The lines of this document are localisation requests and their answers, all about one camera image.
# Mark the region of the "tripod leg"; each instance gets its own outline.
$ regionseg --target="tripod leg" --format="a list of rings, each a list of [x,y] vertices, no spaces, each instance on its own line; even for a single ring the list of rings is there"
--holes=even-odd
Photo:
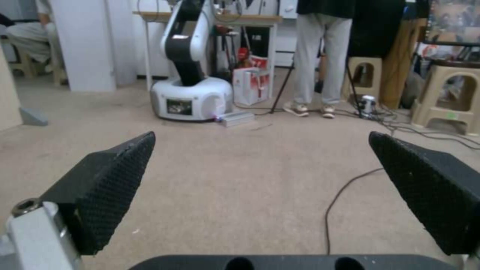
[[[360,103],[359,103],[359,100],[358,100],[358,97],[357,97],[357,91],[355,90],[355,86],[353,85],[353,77],[352,77],[352,73],[350,71],[350,67],[348,65],[348,57],[347,57],[346,68],[347,68],[348,80],[350,81],[350,85],[352,86],[353,99],[355,100],[355,104],[357,105],[357,110],[359,111],[359,117],[362,118]]]
[[[276,108],[276,105],[278,103],[278,100],[280,99],[280,97],[282,96],[282,93],[283,93],[283,90],[285,90],[285,86],[287,85],[287,82],[288,82],[288,78],[290,78],[290,74],[292,73],[292,70],[295,68],[295,59],[292,59],[292,65],[290,66],[290,68],[288,69],[288,73],[287,73],[287,76],[285,77],[285,80],[283,80],[283,84],[282,84],[282,87],[280,88],[280,92],[278,93],[276,99],[275,99],[275,102],[273,103],[273,106],[270,110],[270,113],[273,114],[275,112],[275,108]]]

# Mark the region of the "white table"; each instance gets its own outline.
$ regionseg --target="white table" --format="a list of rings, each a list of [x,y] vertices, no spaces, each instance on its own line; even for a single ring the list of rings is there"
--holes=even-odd
[[[152,87],[152,72],[150,70],[150,45],[148,38],[148,23],[156,22],[160,24],[167,24],[171,13],[170,12],[133,12],[133,14],[140,15],[144,21],[145,29],[145,65],[146,65],[146,78],[147,78],[147,91],[150,91]],[[270,86],[268,97],[272,97],[273,92],[273,82],[275,75],[275,38],[278,28],[278,24],[282,22],[282,17],[280,16],[265,16],[265,15],[242,15],[238,16],[236,14],[224,14],[218,15],[220,20],[227,21],[228,23],[217,21],[217,25],[227,25],[227,26],[257,26],[257,27],[268,27],[270,29],[270,39],[268,42],[268,69],[270,71]]]

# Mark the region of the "table leg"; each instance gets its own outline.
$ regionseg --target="table leg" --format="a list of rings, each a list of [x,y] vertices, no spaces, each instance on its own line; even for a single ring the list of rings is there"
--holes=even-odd
[[[148,21],[144,20],[145,30],[145,76],[147,79],[147,91],[152,88],[152,71],[150,70],[150,39],[148,36]]]
[[[272,98],[273,95],[273,82],[275,80],[275,55],[276,55],[276,45],[275,38],[278,25],[274,24],[270,27],[269,41],[268,41],[268,63],[270,69],[270,84],[268,89],[268,98]]]

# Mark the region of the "gray pants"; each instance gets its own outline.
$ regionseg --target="gray pants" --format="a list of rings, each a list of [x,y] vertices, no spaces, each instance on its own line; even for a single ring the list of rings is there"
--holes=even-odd
[[[40,23],[12,25],[6,30],[9,40],[40,63],[52,59],[52,64],[63,67],[60,40],[54,23],[43,27]]]
[[[351,19],[319,13],[298,15],[294,93],[297,103],[308,104],[312,101],[321,38],[325,40],[327,55],[322,101],[324,104],[336,104],[340,101],[351,26]]]

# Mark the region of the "display screen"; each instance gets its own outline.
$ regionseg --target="display screen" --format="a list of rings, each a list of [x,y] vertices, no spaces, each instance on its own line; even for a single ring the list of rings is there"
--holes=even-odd
[[[170,114],[192,115],[192,101],[189,99],[167,99]]]
[[[432,0],[425,43],[480,44],[480,0]]]

